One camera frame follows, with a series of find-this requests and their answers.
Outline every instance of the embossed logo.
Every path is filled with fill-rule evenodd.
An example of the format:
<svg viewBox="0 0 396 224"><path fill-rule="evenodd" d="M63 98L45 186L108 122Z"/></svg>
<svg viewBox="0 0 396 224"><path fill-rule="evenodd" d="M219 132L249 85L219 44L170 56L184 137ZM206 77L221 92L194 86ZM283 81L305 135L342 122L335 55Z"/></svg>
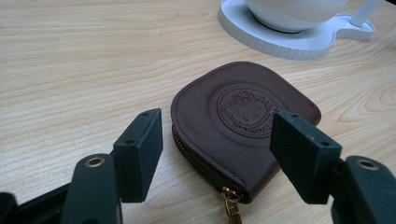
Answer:
<svg viewBox="0 0 396 224"><path fill-rule="evenodd" d="M221 120L234 132L248 137L271 134L271 112L276 108L280 106L269 94L252 88L230 88L218 101Z"/></svg>

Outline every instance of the wooden table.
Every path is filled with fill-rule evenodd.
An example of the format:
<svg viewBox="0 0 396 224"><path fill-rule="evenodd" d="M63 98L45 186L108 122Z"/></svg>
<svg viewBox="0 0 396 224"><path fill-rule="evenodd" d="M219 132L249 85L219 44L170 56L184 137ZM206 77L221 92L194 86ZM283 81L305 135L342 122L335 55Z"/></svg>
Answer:
<svg viewBox="0 0 396 224"><path fill-rule="evenodd" d="M223 64L267 66L315 102L319 128L342 158L361 155L396 174L396 6L383 2L368 42L338 39L296 62L259 53L218 22L220 0L0 3L0 190L27 202L70 181L76 163L108 153L137 114L163 110L164 149L148 198L124 204L124 223L226 223L223 200L178 152L170 105L185 85ZM354 13L361 1L351 1ZM280 172L245 223L332 223Z"/></svg>

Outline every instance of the white coaster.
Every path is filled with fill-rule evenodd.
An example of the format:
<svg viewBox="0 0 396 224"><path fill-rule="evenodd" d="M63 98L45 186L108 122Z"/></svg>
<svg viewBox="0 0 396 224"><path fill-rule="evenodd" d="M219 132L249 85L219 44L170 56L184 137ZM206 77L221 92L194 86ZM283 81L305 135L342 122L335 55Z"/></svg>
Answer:
<svg viewBox="0 0 396 224"><path fill-rule="evenodd" d="M313 60L327 53L337 37L368 40L375 27L366 21L361 27L349 21L353 15L337 14L312 29L297 34L274 31L259 23L245 0L222 0L219 22L239 42L278 58Z"/></svg>

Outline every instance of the coin purse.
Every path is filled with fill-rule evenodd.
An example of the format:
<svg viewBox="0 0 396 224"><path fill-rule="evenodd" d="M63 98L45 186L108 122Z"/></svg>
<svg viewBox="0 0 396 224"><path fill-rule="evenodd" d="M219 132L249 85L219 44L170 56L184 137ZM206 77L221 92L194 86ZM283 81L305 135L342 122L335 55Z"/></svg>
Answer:
<svg viewBox="0 0 396 224"><path fill-rule="evenodd" d="M274 71L256 63L225 64L184 87L171 106L178 150L219 192L227 215L251 203L279 171L269 150L273 111L314 124L318 107Z"/></svg>

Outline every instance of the zipper pull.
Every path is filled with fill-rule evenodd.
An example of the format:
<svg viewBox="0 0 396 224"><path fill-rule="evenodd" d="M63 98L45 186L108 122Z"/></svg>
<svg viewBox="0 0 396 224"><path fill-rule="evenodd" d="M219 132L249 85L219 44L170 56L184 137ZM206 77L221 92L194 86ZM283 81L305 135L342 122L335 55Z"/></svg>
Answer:
<svg viewBox="0 0 396 224"><path fill-rule="evenodd" d="M227 213L228 221L230 224L242 224L241 215L239 215L238 211L238 201L240 197L235 193L235 191L223 188L222 189L222 198L225 200L225 211Z"/></svg>

